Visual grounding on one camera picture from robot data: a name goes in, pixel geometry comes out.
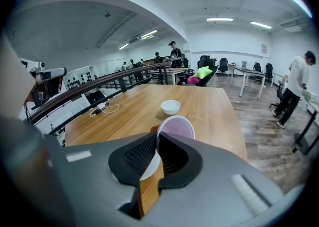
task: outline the white cable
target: white cable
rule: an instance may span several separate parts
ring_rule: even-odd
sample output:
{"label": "white cable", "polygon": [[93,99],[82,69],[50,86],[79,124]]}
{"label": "white cable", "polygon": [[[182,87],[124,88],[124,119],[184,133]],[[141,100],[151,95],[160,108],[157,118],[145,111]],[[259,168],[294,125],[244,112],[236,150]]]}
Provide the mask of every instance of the white cable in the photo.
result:
{"label": "white cable", "polygon": [[[113,112],[115,112],[116,110],[118,110],[118,109],[120,108],[120,105],[119,105],[119,104],[115,104],[115,105],[113,105],[113,106],[105,107],[105,109],[107,109],[107,108],[112,108],[112,107],[115,107],[115,106],[118,106],[118,107],[117,107],[117,109],[115,109],[115,110],[114,110],[114,111],[112,111],[112,112],[108,112],[108,113],[106,113],[106,112],[104,112],[103,110],[101,110],[101,111],[102,111],[103,113],[105,113],[105,114],[113,113]],[[90,117],[95,116],[95,114],[94,114],[94,115],[92,115],[92,113],[93,113],[95,110],[99,110],[99,109],[93,109],[93,110],[90,112]]]}

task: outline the gray plank floor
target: gray plank floor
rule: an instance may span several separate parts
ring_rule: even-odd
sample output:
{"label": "gray plank floor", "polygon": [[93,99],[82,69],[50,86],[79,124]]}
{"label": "gray plank floor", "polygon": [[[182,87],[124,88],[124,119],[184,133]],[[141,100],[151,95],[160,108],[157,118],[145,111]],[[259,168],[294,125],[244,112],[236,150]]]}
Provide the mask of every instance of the gray plank floor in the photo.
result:
{"label": "gray plank floor", "polygon": [[[278,87],[273,85],[271,88],[266,82],[258,100],[259,83],[249,80],[242,97],[239,97],[241,84],[242,77],[234,78],[231,86],[230,77],[214,76],[207,86],[225,90],[242,127],[249,163],[287,193],[307,181],[312,161],[318,153],[317,146],[307,156],[299,151],[292,153],[294,134],[304,129],[311,114],[297,107],[286,122],[286,129],[281,129],[276,125],[278,118],[271,113],[273,107],[269,108],[270,103],[279,102],[276,97]],[[313,123],[306,135],[308,141],[312,142],[318,132],[318,126]]]}

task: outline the pink cushion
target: pink cushion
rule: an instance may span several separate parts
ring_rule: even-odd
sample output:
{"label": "pink cushion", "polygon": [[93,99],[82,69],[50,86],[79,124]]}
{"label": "pink cushion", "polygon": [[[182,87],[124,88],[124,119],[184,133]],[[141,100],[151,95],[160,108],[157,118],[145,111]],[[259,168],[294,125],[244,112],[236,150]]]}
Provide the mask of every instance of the pink cushion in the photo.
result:
{"label": "pink cushion", "polygon": [[188,84],[197,84],[200,81],[200,78],[195,78],[195,77],[189,77],[187,79]]}

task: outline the desk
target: desk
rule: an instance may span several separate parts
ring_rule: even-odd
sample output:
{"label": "desk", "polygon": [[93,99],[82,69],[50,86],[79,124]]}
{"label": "desk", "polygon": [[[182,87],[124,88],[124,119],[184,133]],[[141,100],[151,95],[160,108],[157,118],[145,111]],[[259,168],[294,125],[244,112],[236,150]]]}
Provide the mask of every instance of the desk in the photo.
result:
{"label": "desk", "polygon": [[310,150],[314,147],[314,145],[318,142],[319,140],[319,134],[318,136],[315,138],[315,140],[312,142],[312,144],[309,146],[308,142],[306,141],[306,139],[304,138],[305,133],[308,131],[308,129],[310,128],[310,125],[314,122],[314,120],[316,119],[316,115],[319,112],[319,106],[316,103],[313,102],[309,102],[307,101],[308,104],[314,108],[314,112],[309,120],[309,122],[307,123],[307,126],[305,127],[305,129],[303,130],[303,132],[301,134],[296,133],[295,134],[295,143],[298,145],[298,147],[295,147],[293,149],[293,153],[295,153],[297,150],[299,150],[303,155],[307,155]]}
{"label": "desk", "polygon": [[185,70],[188,70],[188,68],[177,68],[175,70],[168,70],[166,69],[166,73],[168,75],[171,75],[171,80],[173,85],[176,85],[175,75],[181,72],[184,72]]}
{"label": "desk", "polygon": [[[150,131],[163,122],[160,104],[177,100],[178,115],[193,125],[196,140],[224,148],[247,161],[244,137],[236,113],[224,89],[208,87],[139,85],[109,100],[120,108],[111,114],[90,118],[90,111],[66,125],[65,145],[81,145],[109,141]],[[163,167],[140,182],[142,208],[146,213],[159,197],[158,181]]]}
{"label": "desk", "polygon": [[273,86],[275,75],[276,75],[276,76],[279,76],[279,77],[281,77],[281,78],[283,78],[283,81],[282,81],[283,85],[285,84],[285,81],[289,79],[289,76],[287,76],[287,75],[282,76],[282,75],[280,75],[280,74],[278,74],[278,73],[273,72],[273,78],[272,78],[272,80],[271,80],[271,85],[270,85],[270,87]]}
{"label": "desk", "polygon": [[264,86],[264,83],[265,83],[266,74],[261,73],[261,72],[256,71],[256,70],[246,70],[246,69],[244,69],[242,67],[234,66],[232,64],[228,64],[228,67],[231,67],[233,69],[233,71],[231,73],[230,85],[232,85],[232,83],[233,83],[233,75],[234,75],[234,71],[235,70],[240,71],[240,72],[242,72],[244,74],[244,76],[243,76],[243,84],[241,86],[241,90],[240,90],[239,96],[242,96],[243,90],[244,90],[244,86],[247,86],[248,78],[246,78],[246,76],[251,74],[251,75],[254,75],[254,76],[263,77],[263,81],[262,81],[262,83],[260,85],[260,90],[259,90],[259,94],[258,94],[258,97],[257,97],[258,99],[260,99],[260,95],[261,95],[261,92],[263,91],[263,86]]}

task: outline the shoe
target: shoe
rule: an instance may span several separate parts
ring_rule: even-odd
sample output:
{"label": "shoe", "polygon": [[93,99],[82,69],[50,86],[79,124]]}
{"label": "shoe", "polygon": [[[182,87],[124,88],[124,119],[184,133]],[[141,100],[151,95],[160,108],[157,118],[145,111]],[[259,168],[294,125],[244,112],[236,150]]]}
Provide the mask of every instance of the shoe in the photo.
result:
{"label": "shoe", "polygon": [[273,116],[278,116],[275,112],[275,110],[272,110]]}
{"label": "shoe", "polygon": [[284,128],[285,128],[279,121],[277,122],[277,125],[278,125],[281,129],[284,129]]}

